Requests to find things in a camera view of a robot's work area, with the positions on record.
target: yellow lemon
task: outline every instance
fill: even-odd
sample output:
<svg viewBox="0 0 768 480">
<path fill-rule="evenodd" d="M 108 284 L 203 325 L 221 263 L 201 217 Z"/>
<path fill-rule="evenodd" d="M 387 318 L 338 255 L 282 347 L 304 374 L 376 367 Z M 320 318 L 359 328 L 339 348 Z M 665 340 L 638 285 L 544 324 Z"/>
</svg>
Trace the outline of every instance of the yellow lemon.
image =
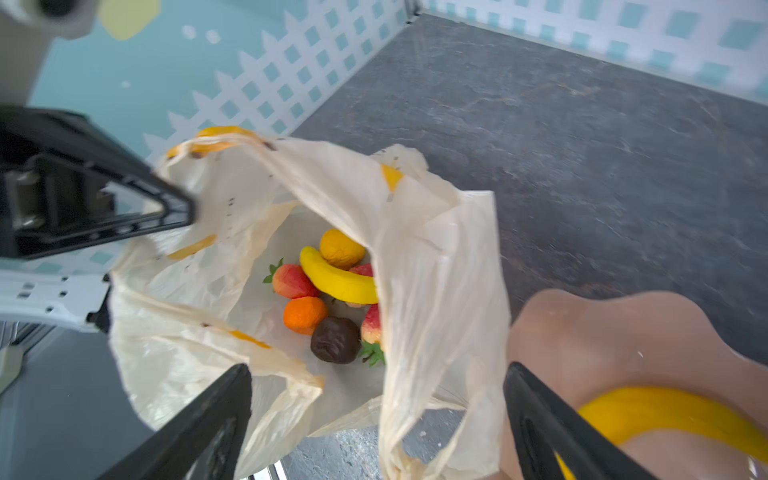
<svg viewBox="0 0 768 480">
<path fill-rule="evenodd" d="M 328 230 L 320 239 L 320 255 L 336 268 L 349 270 L 366 255 L 366 249 L 337 229 Z"/>
</svg>

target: gray countertop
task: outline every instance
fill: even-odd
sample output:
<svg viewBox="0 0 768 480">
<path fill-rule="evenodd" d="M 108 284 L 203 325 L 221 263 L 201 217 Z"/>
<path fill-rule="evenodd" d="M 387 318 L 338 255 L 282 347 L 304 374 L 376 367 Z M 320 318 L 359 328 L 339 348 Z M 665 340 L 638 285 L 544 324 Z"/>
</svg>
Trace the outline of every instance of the gray countertop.
<svg viewBox="0 0 768 480">
<path fill-rule="evenodd" d="M 294 136 L 404 144 L 457 187 L 493 190 L 513 317 L 545 288 L 671 290 L 768 363 L 764 106 L 423 15 Z M 427 415 L 406 451 L 431 458 L 458 418 Z M 286 470 L 380 478 L 375 440 L 307 439 Z"/>
</svg>

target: strawberry leaves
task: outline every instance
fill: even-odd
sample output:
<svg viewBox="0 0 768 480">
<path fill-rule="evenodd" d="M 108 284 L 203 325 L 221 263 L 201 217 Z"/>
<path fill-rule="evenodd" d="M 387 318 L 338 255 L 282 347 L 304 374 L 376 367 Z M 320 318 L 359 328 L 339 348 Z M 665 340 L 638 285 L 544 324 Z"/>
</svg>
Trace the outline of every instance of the strawberry leaves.
<svg viewBox="0 0 768 480">
<path fill-rule="evenodd" d="M 384 359 L 384 352 L 382 352 L 382 346 L 379 345 L 378 343 L 368 343 L 365 340 L 363 340 L 362 348 L 360 349 L 360 354 L 358 356 L 362 357 L 363 363 L 370 360 L 371 363 L 369 363 L 368 366 L 374 366 L 379 361 L 381 361 L 381 363 L 384 366 L 386 366 L 386 360 Z"/>
<path fill-rule="evenodd" d="M 262 283 L 272 283 L 272 277 L 274 276 L 277 269 L 283 266 L 283 259 L 281 258 L 279 262 L 277 262 L 277 265 L 270 265 L 270 274 L 264 277 L 264 280 L 262 280 Z"/>
</svg>

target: yellow object in bowl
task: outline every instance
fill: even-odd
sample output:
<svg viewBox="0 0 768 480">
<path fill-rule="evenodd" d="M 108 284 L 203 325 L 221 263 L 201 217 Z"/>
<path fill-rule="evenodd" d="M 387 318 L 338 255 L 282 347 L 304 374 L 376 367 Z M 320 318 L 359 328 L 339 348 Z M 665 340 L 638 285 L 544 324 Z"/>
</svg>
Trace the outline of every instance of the yellow object in bowl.
<svg viewBox="0 0 768 480">
<path fill-rule="evenodd" d="M 320 255 L 336 268 L 349 270 L 366 255 L 366 249 L 337 229 L 328 230 L 320 239 Z"/>
<path fill-rule="evenodd" d="M 624 387 L 579 410 L 614 445 L 652 430 L 680 430 L 717 440 L 768 462 L 768 438 L 739 413 L 703 396 L 664 387 Z M 575 480 L 558 456 L 565 480 Z"/>
</svg>

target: toy fruit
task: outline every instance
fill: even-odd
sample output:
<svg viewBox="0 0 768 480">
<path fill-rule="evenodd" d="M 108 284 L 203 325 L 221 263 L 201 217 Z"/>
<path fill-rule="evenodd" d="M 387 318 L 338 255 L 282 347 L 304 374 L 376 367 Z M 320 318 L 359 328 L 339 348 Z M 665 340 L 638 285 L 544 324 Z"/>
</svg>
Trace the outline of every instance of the toy fruit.
<svg viewBox="0 0 768 480">
<path fill-rule="evenodd" d="M 301 250 L 300 261 L 304 273 L 321 292 L 343 302 L 364 305 L 379 302 L 372 277 L 340 270 L 326 262 L 312 247 Z"/>
<path fill-rule="evenodd" d="M 328 230 L 320 239 L 320 254 L 336 268 L 349 270 L 366 255 L 366 249 L 337 229 Z"/>
<path fill-rule="evenodd" d="M 366 263 L 365 265 L 358 265 L 353 266 L 349 269 L 351 273 L 357 273 L 358 275 L 363 276 L 373 276 L 373 266 L 370 263 Z M 365 303 L 351 303 L 347 302 L 347 306 L 351 306 L 352 308 L 362 308 L 365 306 Z"/>
<path fill-rule="evenodd" d="M 272 283 L 275 293 L 286 298 L 320 296 L 320 291 L 310 282 L 300 265 L 290 263 L 283 265 L 282 263 L 283 259 L 280 259 L 276 266 L 270 265 L 272 274 L 264 279 L 264 283 Z"/>
<path fill-rule="evenodd" d="M 614 445 L 651 430 L 681 430 L 717 440 L 768 462 L 768 438 L 725 405 L 664 387 L 624 387 L 581 407 L 579 415 Z M 574 476 L 558 457 L 564 477 Z"/>
<path fill-rule="evenodd" d="M 317 324 L 327 316 L 328 309 L 321 299 L 303 296 L 288 302 L 283 311 L 283 323 L 296 333 L 312 335 Z"/>
<path fill-rule="evenodd" d="M 312 334 L 310 348 L 324 362 L 351 363 L 360 351 L 360 329 L 350 319 L 326 317 Z"/>
<path fill-rule="evenodd" d="M 366 263 L 365 265 L 353 266 L 349 271 L 358 275 L 373 276 L 373 265 Z"/>
<path fill-rule="evenodd" d="M 379 360 L 386 365 L 384 360 L 384 350 L 382 350 L 382 324 L 379 317 L 379 304 L 371 305 L 366 319 L 363 320 L 360 327 L 362 337 L 362 350 L 360 356 L 363 362 L 371 361 L 370 366 L 374 366 Z"/>
</svg>

